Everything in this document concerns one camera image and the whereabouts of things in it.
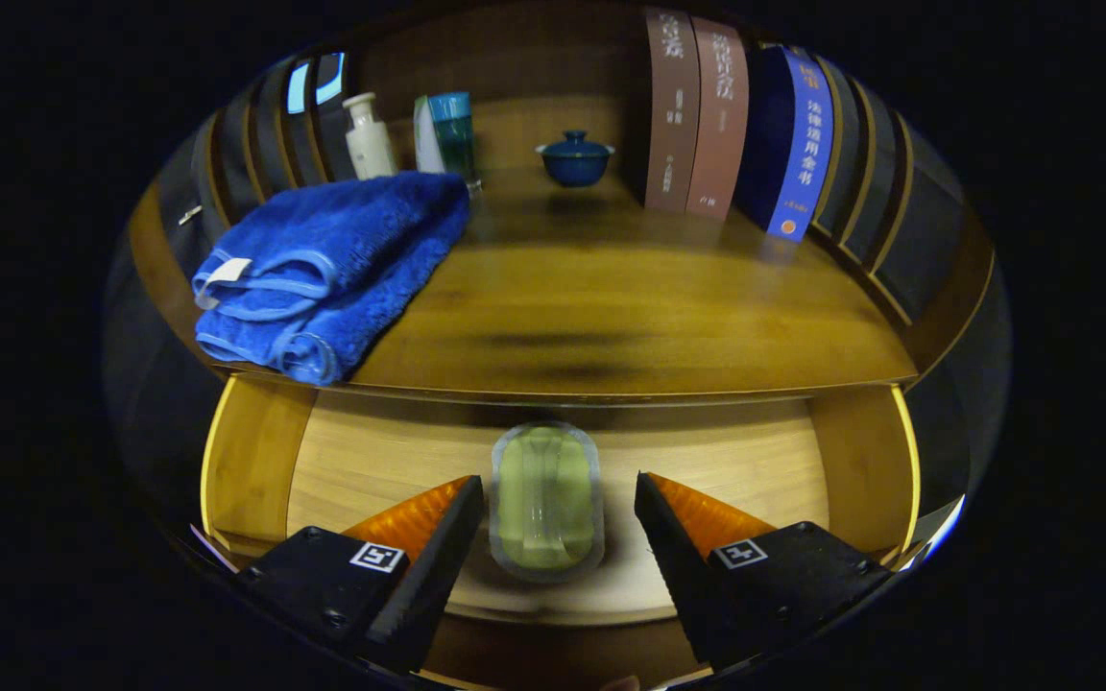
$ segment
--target folded towel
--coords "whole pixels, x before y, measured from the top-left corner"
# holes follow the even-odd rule
[[[457,192],[451,176],[400,171],[276,193],[216,242],[194,275],[194,292],[241,320],[298,315],[363,280]],[[232,259],[251,262],[237,280],[209,283]]]
[[[467,216],[467,188],[452,175],[400,171],[276,193],[200,268],[192,287],[216,304],[196,341],[212,358],[298,381],[342,379],[425,286]],[[209,279],[232,259],[251,262],[236,280]]]

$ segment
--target soap dish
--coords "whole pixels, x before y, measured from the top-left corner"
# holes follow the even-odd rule
[[[601,458],[564,421],[510,429],[492,447],[489,548],[505,573],[564,583],[605,556]]]

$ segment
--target blue bowl with lid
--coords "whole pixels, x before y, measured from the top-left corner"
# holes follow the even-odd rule
[[[585,130],[567,129],[562,135],[565,142],[536,146],[535,153],[544,158],[544,170],[563,187],[595,185],[605,176],[608,157],[615,149],[585,140]]]

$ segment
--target screw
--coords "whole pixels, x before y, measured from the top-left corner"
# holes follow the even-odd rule
[[[347,624],[347,617],[328,607],[324,609],[324,624],[333,629],[341,629]]]

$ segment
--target black background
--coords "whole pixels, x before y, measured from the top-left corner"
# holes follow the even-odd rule
[[[204,585],[127,494],[98,381],[105,262],[254,74],[401,3],[0,4],[0,687],[338,683]],[[1013,397],[953,537],[771,688],[1106,679],[1106,3],[757,3],[936,145],[1009,281]]]

